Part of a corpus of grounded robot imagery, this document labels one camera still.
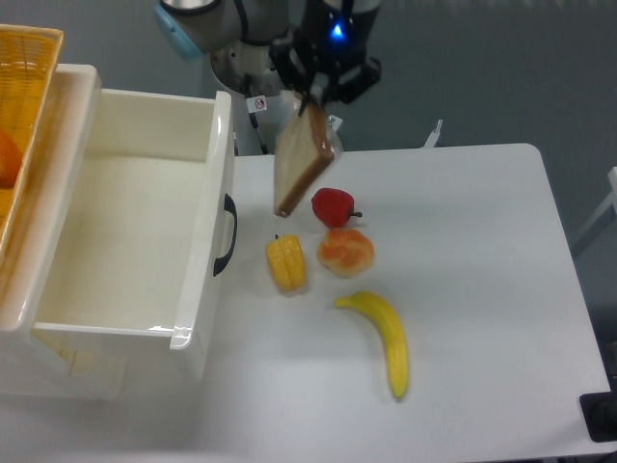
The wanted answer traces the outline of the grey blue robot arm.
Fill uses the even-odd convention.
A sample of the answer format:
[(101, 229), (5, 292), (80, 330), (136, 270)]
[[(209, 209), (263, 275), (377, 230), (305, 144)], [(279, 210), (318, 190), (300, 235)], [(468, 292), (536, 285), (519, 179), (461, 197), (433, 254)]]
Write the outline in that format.
[(288, 1), (158, 1), (154, 17), (183, 59), (203, 55), (243, 95), (296, 93), (303, 103), (349, 104), (381, 78), (367, 43), (377, 1), (307, 1), (298, 25)]

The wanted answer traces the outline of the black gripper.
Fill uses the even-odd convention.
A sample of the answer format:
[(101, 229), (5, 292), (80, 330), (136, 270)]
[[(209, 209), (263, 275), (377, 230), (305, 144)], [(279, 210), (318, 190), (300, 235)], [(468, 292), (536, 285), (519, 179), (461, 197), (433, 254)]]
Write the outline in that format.
[(269, 56), (283, 85), (311, 102), (349, 104), (377, 84), (381, 63), (367, 55), (379, 1), (307, 1), (300, 25), (273, 41)]

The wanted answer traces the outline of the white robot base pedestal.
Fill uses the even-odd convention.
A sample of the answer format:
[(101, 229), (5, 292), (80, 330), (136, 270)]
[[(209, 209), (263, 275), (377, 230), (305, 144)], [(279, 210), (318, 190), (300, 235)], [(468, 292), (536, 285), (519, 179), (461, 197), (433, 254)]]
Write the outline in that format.
[(300, 107), (283, 85), (270, 47), (238, 40), (210, 54), (214, 76), (231, 95), (236, 153), (272, 154), (280, 132)]

